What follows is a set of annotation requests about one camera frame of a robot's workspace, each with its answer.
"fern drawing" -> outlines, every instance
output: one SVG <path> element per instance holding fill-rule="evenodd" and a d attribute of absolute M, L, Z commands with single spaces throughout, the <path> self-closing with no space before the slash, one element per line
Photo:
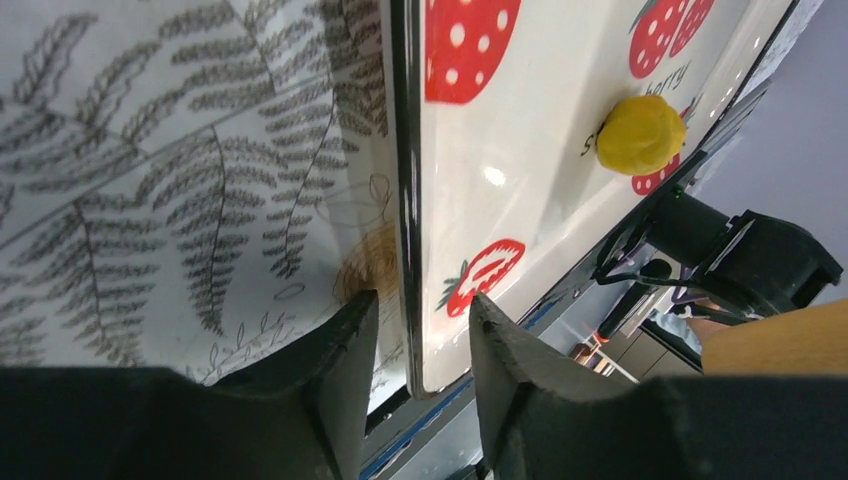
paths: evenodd
<path fill-rule="evenodd" d="M 133 144 L 147 138 L 162 120 L 174 113 L 177 103 L 185 97 L 184 87 L 169 90 L 148 101 L 133 114 L 121 129 L 121 137 Z"/>
<path fill-rule="evenodd" d="M 23 280 L 20 275 L 0 274 L 0 295 Z M 47 335 L 36 329 L 45 318 L 24 315 L 35 301 L 24 296 L 0 303 L 0 365 L 30 367 L 44 361 L 44 349 L 39 344 Z"/>
<path fill-rule="evenodd" d="M 380 4 L 374 0 L 342 0 L 342 12 L 360 54 L 378 52 L 382 44 Z"/>
<path fill-rule="evenodd" d="M 203 327 L 223 335 L 222 309 L 235 261 L 249 236 L 243 227 L 256 219 L 265 198 L 257 185 L 277 187 L 285 165 L 274 150 L 241 138 L 219 139 L 214 129 L 189 138 L 163 154 L 141 181 L 138 200 L 179 239 L 191 300 Z"/>
<path fill-rule="evenodd" d="M 159 37 L 191 38 L 198 33 L 230 29 L 240 21 L 229 2 L 220 1 L 166 20 L 159 27 Z M 180 89 L 183 93 L 206 90 L 192 93 L 190 110 L 241 109 L 274 95 L 271 73 L 256 40 L 257 31 L 247 27 L 241 30 L 243 34 L 235 38 L 194 41 L 171 56 L 174 65 L 198 67 Z"/>
<path fill-rule="evenodd" d="M 13 86 L 15 101 L 44 105 L 59 93 L 59 80 L 70 65 L 71 51 L 97 15 L 83 13 L 61 17 L 24 53 L 24 73 Z"/>
<path fill-rule="evenodd" d="M 15 196 L 15 186 L 0 182 L 0 228 L 3 228 L 3 220 L 12 210 L 12 198 Z"/>
<path fill-rule="evenodd" d="M 140 310 L 159 266 L 139 257 L 164 245 L 153 237 L 158 222 L 127 218 L 120 215 L 124 210 L 113 208 L 128 200 L 96 195 L 72 202 L 12 262 L 46 264 L 25 285 L 49 287 L 43 300 L 63 302 L 56 315 L 69 317 L 62 327 L 77 332 L 74 341 L 86 342 L 84 348 L 118 366 L 144 363 Z"/>
<path fill-rule="evenodd" d="M 158 51 L 157 42 L 139 43 L 109 62 L 77 100 L 74 115 L 45 105 L 59 91 L 73 48 L 96 20 L 89 13 L 61 17 L 23 55 L 13 98 L 25 108 L 0 130 L 0 171 L 28 193 L 89 185 L 127 171 L 141 158 L 134 144 L 110 138 L 105 126 Z"/>
<path fill-rule="evenodd" d="M 308 21 L 323 29 L 313 29 L 297 53 L 273 70 L 277 85 L 288 83 L 302 72 L 321 74 L 359 59 L 341 0 L 318 0 L 304 7 L 303 13 Z"/>
<path fill-rule="evenodd" d="M 360 90 L 350 92 L 350 95 L 343 100 L 356 103 L 359 108 L 363 108 L 366 118 L 385 137 L 389 134 L 389 117 L 386 110 L 386 84 L 383 75 L 381 54 L 365 59 L 350 73 L 351 80 L 360 86 Z"/>
<path fill-rule="evenodd" d="M 77 100 L 77 121 L 88 128 L 104 128 L 130 92 L 132 80 L 144 71 L 159 47 L 157 42 L 139 43 L 112 60 L 94 77 L 85 98 Z"/>
<path fill-rule="evenodd" d="M 283 185 L 271 198 L 274 211 L 266 215 L 279 227 L 263 234 L 276 244 L 263 254 L 275 259 L 271 271 L 279 277 L 290 278 L 300 268 L 313 209 L 323 200 L 324 189 L 335 183 L 326 174 L 345 169 L 345 154 L 359 150 L 341 135 L 333 90 L 331 80 L 324 78 L 259 110 L 271 120 L 265 130 L 275 135 L 272 142 L 289 166 L 278 174 Z"/>

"gray leaf print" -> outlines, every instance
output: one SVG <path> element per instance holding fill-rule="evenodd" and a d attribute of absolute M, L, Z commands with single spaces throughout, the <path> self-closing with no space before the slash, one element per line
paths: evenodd
<path fill-rule="evenodd" d="M 81 185 L 91 184 L 103 178 L 112 178 L 130 170 L 139 159 L 138 151 L 131 145 L 117 144 L 101 148 L 90 155 L 80 156 L 67 168 L 48 175 L 42 180 L 28 182 L 24 188 L 31 193 L 66 192 Z"/>
<path fill-rule="evenodd" d="M 244 14 L 244 26 L 254 35 L 263 33 L 268 22 L 274 18 L 277 11 L 290 2 L 291 0 L 259 0 L 251 2 Z"/>
<path fill-rule="evenodd" d="M 12 210 L 12 198 L 14 196 L 15 185 L 0 182 L 0 228 L 3 228 L 3 220 Z"/>
<path fill-rule="evenodd" d="M 202 67 L 185 80 L 186 88 L 253 80 L 268 73 L 261 59 L 242 60 Z"/>
<path fill-rule="evenodd" d="M 108 205 L 73 202 L 15 263 L 30 266 L 49 258 L 49 265 L 27 285 L 48 285 L 46 300 L 63 299 L 56 313 L 70 315 L 62 326 L 76 331 L 75 342 L 85 342 L 85 349 L 112 364 L 136 366 L 144 363 L 139 310 L 154 286 L 146 280 L 159 267 L 134 259 L 164 242 L 152 237 L 158 223 L 112 217 L 120 211 Z"/>
<path fill-rule="evenodd" d="M 84 99 L 77 101 L 76 118 L 88 127 L 104 127 L 130 92 L 132 80 L 144 71 L 159 43 L 140 43 L 112 61 L 94 77 Z"/>
<path fill-rule="evenodd" d="M 44 320 L 44 317 L 39 317 L 25 318 L 8 325 L 0 323 L 0 365 L 34 367 L 44 362 L 45 350 L 39 344 L 47 334 L 36 332 Z"/>
<path fill-rule="evenodd" d="M 226 1 L 205 5 L 176 15 L 159 26 L 159 37 L 171 39 L 218 28 L 235 19 L 230 4 Z"/>
<path fill-rule="evenodd" d="M 185 89 L 178 88 L 150 100 L 130 117 L 121 129 L 121 137 L 129 142 L 139 142 L 147 138 L 159 126 L 159 123 L 170 117 L 180 100 L 185 96 Z"/>
<path fill-rule="evenodd" d="M 83 13 L 61 17 L 48 27 L 24 54 L 24 74 L 15 81 L 14 99 L 23 104 L 43 105 L 59 93 L 59 80 L 70 65 L 71 51 L 97 20 Z"/>
<path fill-rule="evenodd" d="M 278 207 L 266 214 L 266 220 L 279 227 L 263 233 L 266 242 L 276 243 L 263 254 L 274 258 L 271 271 L 280 277 L 291 278 L 300 269 L 307 236 L 304 229 L 323 199 L 323 190 L 334 184 L 324 173 L 347 167 L 345 152 L 328 148 L 335 144 L 333 140 L 341 139 L 334 105 L 332 83 L 324 79 L 259 111 L 271 118 L 266 131 L 277 135 L 272 142 L 290 159 L 289 168 L 277 174 L 282 187 L 272 201 Z M 337 156 L 338 162 L 316 162 L 325 155 Z"/>
<path fill-rule="evenodd" d="M 192 111 L 211 109 L 244 109 L 274 95 L 274 84 L 261 81 L 236 88 L 227 88 L 195 97 L 188 108 Z"/>
<path fill-rule="evenodd" d="M 63 117 L 28 109 L 0 130 L 0 154 L 14 153 L 48 141 L 64 126 Z"/>
<path fill-rule="evenodd" d="M 153 209 L 167 213 L 166 225 L 180 240 L 200 323 L 223 335 L 223 303 L 233 264 L 249 240 L 236 232 L 255 221 L 251 211 L 266 203 L 250 188 L 276 187 L 274 166 L 279 168 L 279 161 L 267 147 L 246 139 L 222 140 L 214 129 L 197 137 L 187 140 L 188 148 L 164 154 L 141 184 L 145 198 L 153 199 Z M 186 152 L 183 159 L 172 156 Z"/>
<path fill-rule="evenodd" d="M 309 20 L 298 19 L 265 40 L 259 47 L 259 53 L 266 61 L 276 60 L 287 50 L 297 45 L 297 42 L 314 28 Z"/>
<path fill-rule="evenodd" d="M 373 53 L 374 44 L 382 43 L 380 31 L 380 5 L 374 0 L 342 0 L 345 23 L 354 45 L 363 55 Z"/>
<path fill-rule="evenodd" d="M 171 56 L 174 65 L 202 62 L 206 60 L 230 60 L 249 54 L 256 42 L 249 35 L 225 40 L 209 40 L 181 47 Z"/>

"fern leaf pattern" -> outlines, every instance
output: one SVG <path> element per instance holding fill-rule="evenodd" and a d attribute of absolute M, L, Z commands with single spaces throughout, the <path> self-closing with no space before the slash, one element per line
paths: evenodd
<path fill-rule="evenodd" d="M 185 88 L 176 88 L 139 107 L 138 111 L 124 124 L 121 129 L 121 137 L 131 143 L 137 143 L 147 138 L 162 120 L 174 113 L 174 108 L 185 96 L 185 93 Z"/>
<path fill-rule="evenodd" d="M 25 285 L 47 287 L 41 300 L 62 302 L 55 314 L 66 318 L 62 327 L 76 332 L 75 342 L 114 365 L 142 365 L 140 310 L 159 266 L 137 259 L 164 245 L 153 235 L 161 224 L 122 216 L 124 209 L 112 208 L 120 201 L 104 197 L 74 201 L 12 266 L 45 265 Z"/>
<path fill-rule="evenodd" d="M 22 275 L 0 274 L 0 295 L 23 280 Z M 31 367 L 44 361 L 45 350 L 39 344 L 47 334 L 36 329 L 45 318 L 25 315 L 35 302 L 31 296 L 0 302 L 0 365 Z"/>
<path fill-rule="evenodd" d="M 54 137 L 65 119 L 50 112 L 26 110 L 0 130 L 0 155 L 38 145 Z"/>
<path fill-rule="evenodd" d="M 258 0 L 251 2 L 244 13 L 244 26 L 254 35 L 261 34 L 268 22 L 291 0 Z"/>
<path fill-rule="evenodd" d="M 89 128 L 108 124 L 130 92 L 132 80 L 144 71 L 159 47 L 158 42 L 140 43 L 114 59 L 94 78 L 85 98 L 77 101 L 77 120 Z"/>
<path fill-rule="evenodd" d="M 3 228 L 3 220 L 12 210 L 12 198 L 15 196 L 15 185 L 0 182 L 0 228 Z"/>
<path fill-rule="evenodd" d="M 383 56 L 372 55 L 357 66 L 350 74 L 351 81 L 361 90 L 348 90 L 340 101 L 348 103 L 351 108 L 363 109 L 368 120 L 376 125 L 384 137 L 389 134 L 389 117 L 386 110 L 386 86 L 383 73 Z"/>
<path fill-rule="evenodd" d="M 199 32 L 229 32 L 238 21 L 230 4 L 222 1 L 166 20 L 159 27 L 159 34 L 166 40 L 191 37 Z M 184 92 L 214 87 L 192 96 L 189 110 L 244 109 L 274 95 L 268 65 L 259 52 L 256 38 L 247 30 L 247 35 L 241 29 L 232 38 L 203 38 L 180 47 L 172 55 L 174 65 L 198 67 L 184 80 Z"/>
<path fill-rule="evenodd" d="M 277 187 L 284 166 L 273 150 L 247 139 L 220 139 L 203 132 L 157 160 L 142 179 L 140 201 L 167 215 L 165 225 L 178 240 L 189 295 L 203 327 L 223 335 L 222 312 L 233 264 L 249 236 L 246 225 L 265 206 L 256 185 Z"/>
<path fill-rule="evenodd" d="M 342 0 L 342 11 L 359 52 L 369 55 L 379 51 L 382 44 L 380 5 L 374 0 Z"/>
<path fill-rule="evenodd" d="M 221 1 L 193 8 L 170 18 L 159 26 L 159 37 L 171 39 L 178 36 L 206 32 L 233 21 L 235 15 L 230 4 Z"/>
<path fill-rule="evenodd" d="M 43 105 L 52 100 L 70 65 L 71 51 L 96 20 L 97 16 L 91 13 L 69 15 L 48 27 L 23 55 L 24 73 L 13 86 L 15 101 Z"/>
<path fill-rule="evenodd" d="M 360 150 L 358 138 L 372 133 L 369 104 L 357 100 L 367 93 L 362 83 L 323 78 L 258 111 L 269 119 L 265 131 L 288 166 L 277 175 L 281 186 L 266 214 L 277 227 L 263 233 L 272 244 L 263 254 L 273 259 L 270 269 L 279 277 L 291 278 L 300 269 L 308 226 L 325 190 Z"/>

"paper with fern print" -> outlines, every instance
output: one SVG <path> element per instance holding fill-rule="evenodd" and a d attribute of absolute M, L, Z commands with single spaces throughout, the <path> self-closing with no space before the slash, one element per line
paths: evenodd
<path fill-rule="evenodd" d="M 0 365 L 209 384 L 329 318 L 393 221 L 381 42 L 376 0 L 0 5 Z"/>

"white seed dot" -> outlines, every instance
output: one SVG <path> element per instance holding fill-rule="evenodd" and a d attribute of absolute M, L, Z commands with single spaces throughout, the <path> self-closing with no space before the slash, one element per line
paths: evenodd
<path fill-rule="evenodd" d="M 507 22 L 509 22 L 509 13 L 506 10 L 498 12 L 498 30 L 503 31 L 506 28 Z"/>
<path fill-rule="evenodd" d="M 461 23 L 457 23 L 453 27 L 451 27 L 451 43 L 454 47 L 458 47 L 462 45 L 462 42 L 464 41 L 465 27 L 463 27 Z"/>

